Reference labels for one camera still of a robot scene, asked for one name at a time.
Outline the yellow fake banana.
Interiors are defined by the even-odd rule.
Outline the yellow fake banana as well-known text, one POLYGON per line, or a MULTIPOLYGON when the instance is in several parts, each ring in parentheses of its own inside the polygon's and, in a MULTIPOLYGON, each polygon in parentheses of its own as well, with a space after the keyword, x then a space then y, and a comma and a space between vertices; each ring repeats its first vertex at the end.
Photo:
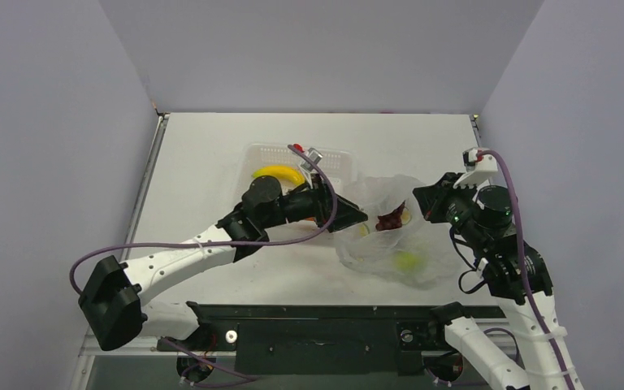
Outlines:
POLYGON ((257 169, 252 177, 254 179, 262 176, 272 176, 276 178, 283 187, 294 189, 307 182, 305 176, 296 168, 285 165, 269 165, 257 169))

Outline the clear plastic bag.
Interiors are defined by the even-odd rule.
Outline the clear plastic bag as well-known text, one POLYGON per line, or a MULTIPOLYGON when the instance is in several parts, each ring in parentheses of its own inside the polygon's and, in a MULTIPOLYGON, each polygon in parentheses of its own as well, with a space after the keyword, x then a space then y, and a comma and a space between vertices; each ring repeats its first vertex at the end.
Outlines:
POLYGON ((340 262, 351 270, 419 289, 434 288, 454 277, 462 265, 451 248, 449 228, 428 223, 413 195, 413 189, 424 185, 407 175, 366 176, 348 184, 343 196, 360 206, 369 219, 334 234, 340 262), (376 231, 377 217, 402 202, 409 221, 402 228, 376 231), (423 267, 409 275, 398 272, 392 257, 399 251, 417 254, 423 267))

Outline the green fake fruit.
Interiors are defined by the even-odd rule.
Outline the green fake fruit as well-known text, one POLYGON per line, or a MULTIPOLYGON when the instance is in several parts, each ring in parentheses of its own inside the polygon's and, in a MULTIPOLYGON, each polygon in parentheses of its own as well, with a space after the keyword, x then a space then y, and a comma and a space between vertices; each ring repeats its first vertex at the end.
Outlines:
POLYGON ((399 251, 392 257, 395 269, 404 274, 412 274, 423 267, 423 259, 412 252, 399 251))

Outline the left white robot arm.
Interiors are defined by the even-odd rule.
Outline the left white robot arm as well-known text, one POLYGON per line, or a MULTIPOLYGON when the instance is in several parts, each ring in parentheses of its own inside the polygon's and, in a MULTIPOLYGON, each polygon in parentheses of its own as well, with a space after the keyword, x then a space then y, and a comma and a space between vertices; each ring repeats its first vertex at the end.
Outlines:
POLYGON ((313 239, 365 223, 368 216, 319 174, 289 193, 276 178, 258 177, 233 211, 194 238, 157 244, 157 253, 124 262, 113 255, 99 260, 78 292, 78 305, 103 351, 119 349, 138 336, 168 336, 200 349, 209 341, 210 327, 191 305, 156 303, 154 298, 195 275, 274 245, 267 229, 307 219, 318 227, 308 236, 313 239))

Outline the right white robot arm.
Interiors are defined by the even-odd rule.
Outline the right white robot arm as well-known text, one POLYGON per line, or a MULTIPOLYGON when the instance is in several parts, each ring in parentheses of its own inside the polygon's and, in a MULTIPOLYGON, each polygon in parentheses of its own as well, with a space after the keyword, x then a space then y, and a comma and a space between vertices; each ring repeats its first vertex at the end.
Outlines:
POLYGON ((433 185, 415 188, 414 198, 427 222, 448 224, 472 249, 475 270, 507 319, 521 362, 507 356, 458 302, 434 309, 435 318, 425 326, 427 339, 459 352, 492 389, 582 388, 548 269, 522 239, 508 189, 461 187, 459 179, 449 172, 433 185))

